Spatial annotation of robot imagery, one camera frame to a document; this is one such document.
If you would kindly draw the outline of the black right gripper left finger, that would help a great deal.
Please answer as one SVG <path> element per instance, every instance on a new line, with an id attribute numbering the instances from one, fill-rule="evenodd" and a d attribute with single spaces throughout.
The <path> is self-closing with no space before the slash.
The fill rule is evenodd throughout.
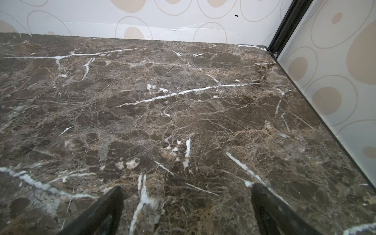
<path id="1" fill-rule="evenodd" d="M 123 208 L 122 188 L 120 186 L 113 187 L 59 234 L 115 235 Z"/>

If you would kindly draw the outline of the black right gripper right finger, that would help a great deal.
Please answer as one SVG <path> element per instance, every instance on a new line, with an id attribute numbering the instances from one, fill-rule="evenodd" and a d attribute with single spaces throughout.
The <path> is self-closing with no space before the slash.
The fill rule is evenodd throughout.
<path id="1" fill-rule="evenodd" d="M 252 186 L 251 202 L 261 235 L 320 235 L 266 186 Z"/>

